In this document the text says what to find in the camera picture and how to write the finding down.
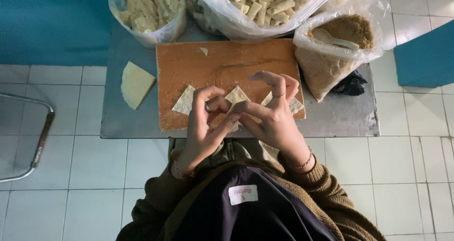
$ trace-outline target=hand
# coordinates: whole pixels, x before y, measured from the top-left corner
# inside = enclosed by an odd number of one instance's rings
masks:
[[[281,74],[261,71],[249,77],[251,81],[262,80],[271,85],[273,99],[262,106],[250,101],[239,102],[234,106],[236,112],[243,112],[240,123],[257,139],[280,150],[286,155],[289,166],[302,166],[309,159],[309,148],[303,135],[298,131],[295,120],[290,111],[289,102],[298,92],[298,81],[292,77]],[[262,120],[257,123],[248,114]],[[298,172],[308,172],[314,166],[311,160]]]
[[[211,113],[208,113],[205,110],[205,99],[214,94],[223,95],[225,91],[215,86],[208,86],[196,89],[194,92],[192,110],[189,113],[186,145],[175,166],[183,174],[192,172],[197,164],[211,155],[241,117],[241,114],[232,112],[225,117],[218,127],[213,127],[211,122],[220,113],[227,113],[231,106],[229,100],[216,96],[207,101],[211,111]]]

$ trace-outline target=dark cloth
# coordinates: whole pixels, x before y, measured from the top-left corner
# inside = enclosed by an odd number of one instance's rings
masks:
[[[367,83],[366,79],[358,73],[358,70],[354,70],[336,86],[334,86],[331,91],[348,96],[359,96],[364,94],[364,87],[362,84],[365,83]]]
[[[258,201],[231,205],[228,189],[256,185]],[[259,168],[234,165],[199,194],[173,240],[335,241],[314,213]]]

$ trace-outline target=metal table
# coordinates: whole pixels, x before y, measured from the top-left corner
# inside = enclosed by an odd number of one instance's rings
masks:
[[[199,28],[188,16],[188,28],[178,42],[222,41],[223,36],[212,35]],[[153,85],[137,110],[123,100],[120,85],[122,72],[128,61],[150,74],[156,74],[156,52],[141,46],[115,19],[110,38],[104,93],[101,138],[184,138],[186,130],[160,131],[157,86]],[[306,119],[297,120],[298,129],[308,138],[317,137],[371,137],[380,135],[371,68],[358,68],[369,82],[365,93],[358,97],[328,93],[317,103],[302,82]],[[229,137],[252,137],[242,126]]]

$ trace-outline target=food preparation surface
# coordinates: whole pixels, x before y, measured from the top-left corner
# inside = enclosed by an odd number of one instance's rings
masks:
[[[201,30],[188,17],[188,28],[178,42],[221,41]],[[123,100],[120,90],[123,68],[128,61],[157,77],[156,52],[140,45],[116,20],[112,22],[109,62],[107,65],[101,138],[183,138],[186,130],[159,130],[157,85],[155,84],[137,110]],[[296,120],[305,137],[369,137],[380,134],[371,69],[361,65],[358,71],[369,82],[358,97],[328,93],[317,103],[302,82],[306,119]],[[242,126],[229,137],[250,138]]]
[[[186,128],[188,117],[172,111],[173,106],[190,84],[195,88],[216,85],[230,93],[239,86],[247,97],[260,104],[271,91],[264,82],[247,79],[264,70],[283,73],[300,80],[292,39],[271,39],[261,43],[241,44],[232,41],[167,43],[158,45],[159,127],[161,130]],[[295,98],[303,102],[301,86]],[[219,116],[214,123],[219,124]],[[305,111],[293,115],[304,119]]]

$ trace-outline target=chair leg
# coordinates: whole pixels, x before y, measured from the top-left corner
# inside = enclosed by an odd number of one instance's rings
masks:
[[[48,103],[46,103],[42,100],[31,99],[31,98],[12,95],[12,94],[8,94],[8,93],[0,93],[0,97],[41,104],[41,105],[46,106],[47,110],[48,110],[46,122],[44,124],[43,131],[41,132],[41,136],[39,137],[38,146],[36,147],[35,156],[33,157],[33,160],[30,164],[30,168],[27,170],[27,172],[25,172],[24,174],[21,174],[19,176],[1,178],[0,183],[2,183],[2,182],[15,181],[15,180],[22,179],[22,178],[30,175],[31,172],[33,172],[33,170],[35,170],[35,168],[37,168],[37,166],[39,164],[39,160],[41,159],[41,153],[43,151],[44,142],[46,141],[47,134],[49,133],[50,124],[52,124],[52,121],[55,118],[55,112],[54,112],[54,109]]]

